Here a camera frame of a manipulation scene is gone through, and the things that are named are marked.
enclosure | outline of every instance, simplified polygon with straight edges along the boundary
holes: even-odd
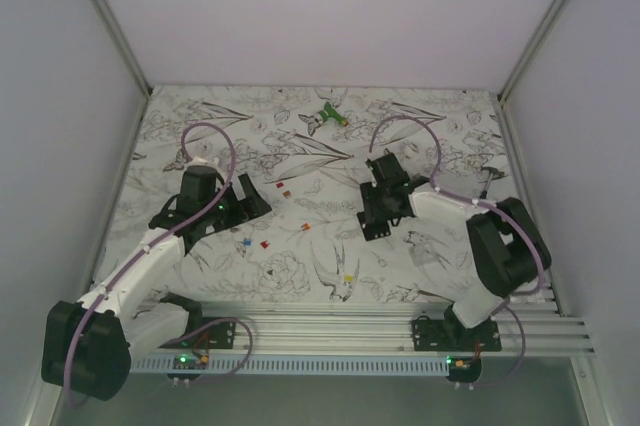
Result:
[[[3,346],[2,424],[639,423],[637,0],[0,6],[2,330],[20,340]],[[476,341],[472,388],[413,321],[473,290],[473,235],[413,214],[412,196],[369,241],[364,211],[384,200],[363,184],[384,155],[401,187],[519,198],[551,252],[540,290],[492,318],[501,348]],[[161,342],[113,399],[71,408],[41,379],[47,314],[151,253],[191,156],[257,201],[246,173],[268,210],[185,240],[136,314],[172,293],[248,329],[204,362]],[[200,386],[180,376],[196,363],[239,371]]]

black mounting bracket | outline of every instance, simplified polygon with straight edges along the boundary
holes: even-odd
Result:
[[[413,217],[409,195],[428,179],[423,176],[410,178],[393,153],[367,160],[366,164],[375,183],[360,185],[364,211],[357,216],[364,239],[372,241],[389,236],[389,224],[397,226],[402,218]]]
[[[189,313],[187,327],[184,331],[183,336],[189,334],[192,331],[195,331],[198,328],[201,328],[211,321],[219,319],[217,317],[203,316],[202,305],[198,301],[194,301],[192,299],[185,298],[174,293],[168,293],[164,298],[160,300],[160,302],[175,304]],[[211,326],[207,331],[209,332],[209,344],[206,348],[203,347],[202,349],[233,349],[233,341],[236,335],[236,323],[220,323],[215,326]],[[193,348],[193,344],[198,340],[199,336],[190,338],[186,341],[183,341],[182,343],[161,346],[161,348],[191,350]]]
[[[476,342],[482,351],[502,351],[500,333],[495,321],[487,319],[473,329],[462,329],[452,334],[451,320],[420,316],[411,321],[415,351],[443,351],[473,353]]]
[[[233,228],[271,212],[271,206],[262,199],[246,173],[238,176],[238,181],[244,192],[244,199],[238,199],[231,185],[211,210],[176,232],[176,235],[184,240],[185,254],[205,236]],[[171,229],[202,211],[218,194],[223,182],[220,173],[210,166],[189,166],[182,175],[180,193],[169,198],[162,210],[149,222],[149,229]],[[174,201],[175,208],[169,209]]]

green toy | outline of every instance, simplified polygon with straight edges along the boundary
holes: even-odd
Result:
[[[320,126],[329,121],[329,118],[335,119],[340,126],[349,125],[347,118],[333,109],[333,106],[331,106],[329,101],[324,103],[324,108],[313,116],[306,116],[304,114],[299,114],[298,116],[301,120],[307,123],[307,126],[309,127],[309,136],[313,136]]]

leaf drawing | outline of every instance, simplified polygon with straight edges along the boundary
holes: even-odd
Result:
[[[319,172],[320,174],[323,174],[340,184],[344,184],[345,186],[349,186],[350,188],[360,189],[360,183],[348,174],[338,173],[334,170],[327,171],[326,169],[321,169]]]
[[[289,114],[289,111],[280,111],[279,113],[273,115],[273,120],[276,124],[285,123],[289,119]]]
[[[404,128],[400,129],[399,131],[396,131],[389,138],[389,140],[382,143],[382,145],[386,146],[387,144],[395,143],[396,141],[400,141],[401,139],[408,138],[409,136],[411,136],[412,134],[416,134],[420,130],[422,130],[422,126],[420,126],[417,123],[411,123],[405,126]]]
[[[245,121],[246,119],[250,119],[250,118],[251,116],[247,116],[246,118],[224,118],[222,120],[208,119],[206,121],[212,124],[215,124],[216,126],[219,126],[222,129],[226,129],[229,126],[232,126],[240,121]],[[187,138],[185,143],[190,144],[195,141],[208,138],[209,136],[213,136],[214,134],[218,134],[218,131],[216,131],[213,128],[198,128],[193,133],[189,134],[189,137]]]
[[[258,231],[266,231],[269,229],[269,223],[267,221],[256,221],[253,224],[253,228]]]
[[[456,269],[466,269],[469,266],[468,264],[466,264],[468,258],[469,251],[456,254]]]
[[[334,108],[339,108],[344,101],[344,98],[347,96],[347,92],[349,88],[344,88],[344,91],[340,93],[337,89],[333,88],[313,88],[320,99],[324,99],[325,101],[329,101],[331,106]]]
[[[371,295],[373,296],[373,299],[375,299],[376,301],[380,301],[382,299],[384,290],[382,289],[382,286],[380,286],[380,283],[378,283],[375,279],[368,277],[362,278],[360,280],[360,283],[364,284],[369,289]]]
[[[236,241],[235,247],[236,247],[236,251],[238,252],[238,254],[240,254],[240,256],[244,258],[247,255],[247,247],[244,244],[242,244],[242,242]]]
[[[198,266],[198,269],[200,270],[201,273],[204,273],[204,269],[210,269],[209,263],[207,262],[206,259],[204,259],[200,254],[198,254],[196,251],[191,250],[191,252],[189,253],[189,256],[191,256],[193,258],[193,260],[196,263],[196,266]]]
[[[334,237],[336,239],[353,239],[358,238],[362,235],[362,230],[360,228],[357,229],[349,229],[347,231],[342,231],[341,233],[336,234]]]
[[[399,111],[402,111],[403,113],[420,116],[420,118],[431,119],[433,121],[440,121],[440,120],[442,120],[442,119],[444,119],[446,117],[446,116],[442,116],[440,114],[435,114],[435,113],[431,113],[429,111],[424,111],[423,109],[420,109],[420,108],[415,108],[413,106],[408,106],[406,104],[396,103],[395,101],[392,102],[391,104],[393,104],[393,107],[395,109],[397,109]]]
[[[467,114],[467,121],[471,126],[475,126],[482,120],[482,113],[480,111],[471,111]]]
[[[313,185],[304,192],[304,195],[315,196],[320,191],[322,191],[322,188],[324,188],[324,183],[320,178],[316,178],[316,180],[313,182]]]
[[[224,254],[222,256],[218,256],[215,264],[213,265],[214,271],[226,271],[233,266],[233,258],[231,257],[231,253]]]
[[[321,157],[317,159],[313,159],[311,161],[307,161],[305,163],[294,166],[291,169],[287,169],[285,172],[281,173],[276,179],[273,181],[267,181],[268,183],[275,183],[277,181],[286,181],[287,179],[298,178],[300,176],[304,176],[305,174],[313,173],[317,171],[323,166],[327,164],[331,164],[335,161],[338,161],[341,158],[336,157]]]
[[[207,103],[206,101],[202,102],[202,106],[222,116],[232,116],[232,117],[235,116],[236,118],[239,118],[239,119],[251,118],[251,116],[247,116],[246,114],[239,113],[238,111],[234,111],[233,109],[225,108],[224,106],[220,106],[218,104]]]
[[[295,133],[293,136],[305,146],[315,149],[316,151],[322,151],[323,153],[327,153],[327,154],[335,154],[340,156],[343,159],[349,159],[352,157],[347,153],[343,153],[339,149],[332,148],[331,146],[321,143],[316,139],[308,138],[307,136],[303,136],[298,133]]]

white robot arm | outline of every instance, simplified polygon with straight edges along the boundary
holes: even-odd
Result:
[[[76,303],[60,301],[51,309],[42,358],[44,381],[63,384],[67,353],[73,351],[74,333],[85,317],[88,320],[70,363],[70,384],[74,391],[102,400],[120,390],[132,362],[201,326],[199,303],[172,294],[150,311],[136,311],[161,276],[180,264],[200,239],[271,211],[246,174],[238,180],[245,197],[238,199],[229,187],[211,208],[213,198],[221,191],[222,175],[203,164],[186,169],[180,193],[152,218],[149,230],[131,255]]]
[[[404,217],[434,220],[466,233],[478,277],[466,295],[445,311],[443,327],[449,341],[438,342],[440,350],[461,350],[455,348],[490,321],[491,313],[517,288],[537,276],[531,251],[494,212],[439,193],[427,178],[410,178],[394,154],[367,161],[367,165],[373,181],[360,185],[364,211],[358,213],[367,241],[390,235],[389,225],[397,226]],[[520,226],[540,255],[543,268],[549,268],[549,250],[522,202],[508,198],[490,204]]]

